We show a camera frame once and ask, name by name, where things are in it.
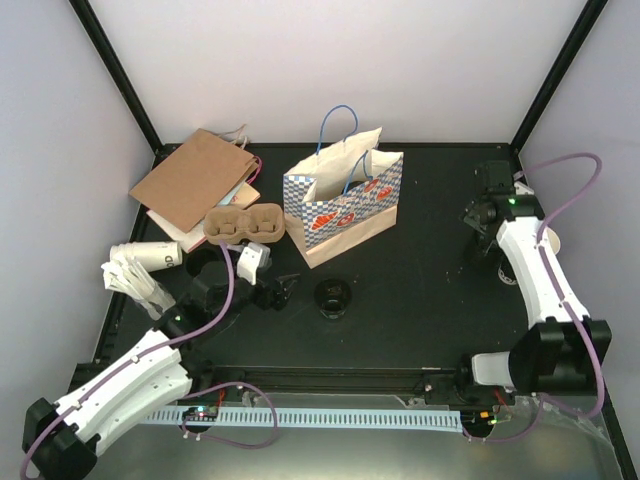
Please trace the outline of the blue checkered paper bag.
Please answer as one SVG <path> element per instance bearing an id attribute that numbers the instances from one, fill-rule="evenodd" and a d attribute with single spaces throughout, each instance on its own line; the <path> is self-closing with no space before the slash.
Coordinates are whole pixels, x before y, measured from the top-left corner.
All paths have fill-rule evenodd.
<path id="1" fill-rule="evenodd" d="M 327 121 L 339 109 L 352 115 L 354 127 L 325 146 Z M 283 174 L 286 231 L 311 269 L 396 224 L 404 154 L 378 149 L 380 128 L 358 128 L 352 107 L 333 107 L 322 120 L 314 153 Z M 363 185 L 343 195 L 353 181 Z"/>

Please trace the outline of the black plastic cup lid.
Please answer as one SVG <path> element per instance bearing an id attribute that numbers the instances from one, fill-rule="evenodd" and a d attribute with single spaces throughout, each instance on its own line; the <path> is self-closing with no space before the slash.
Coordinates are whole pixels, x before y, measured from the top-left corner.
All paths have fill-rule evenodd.
<path id="1" fill-rule="evenodd" d="M 363 185 L 362 181 L 353 181 L 351 183 L 349 183 L 344 189 L 342 194 L 343 195 L 349 195 L 351 191 L 357 189 L 358 187 L 360 187 L 361 185 Z"/>

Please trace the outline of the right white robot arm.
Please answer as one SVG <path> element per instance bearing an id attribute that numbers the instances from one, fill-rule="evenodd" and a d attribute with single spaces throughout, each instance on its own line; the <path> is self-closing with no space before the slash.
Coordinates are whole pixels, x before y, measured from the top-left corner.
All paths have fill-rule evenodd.
<path id="1" fill-rule="evenodd" d="M 552 250 L 538 199 L 521 194 L 506 161 L 475 170 L 477 196 L 462 219 L 473 231 L 469 260 L 489 267 L 499 258 L 511 266 L 528 320 L 524 336 L 508 351 L 477 353 L 454 379 L 457 396 L 476 403 L 491 387 L 518 393 L 600 394 L 601 364 L 612 334 L 577 299 Z"/>

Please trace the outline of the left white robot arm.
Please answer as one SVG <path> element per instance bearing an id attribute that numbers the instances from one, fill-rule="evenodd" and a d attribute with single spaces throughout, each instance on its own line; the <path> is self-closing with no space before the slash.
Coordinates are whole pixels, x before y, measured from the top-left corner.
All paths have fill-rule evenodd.
<path id="1" fill-rule="evenodd" d="M 283 309 L 299 277 L 250 283 L 224 264 L 192 279 L 177 303 L 122 357 L 55 402 L 41 398 L 26 412 L 20 476 L 34 465 L 42 479 L 83 479 L 115 440 L 157 409 L 226 388 L 197 338 L 219 333 L 228 315 L 253 304 Z"/>

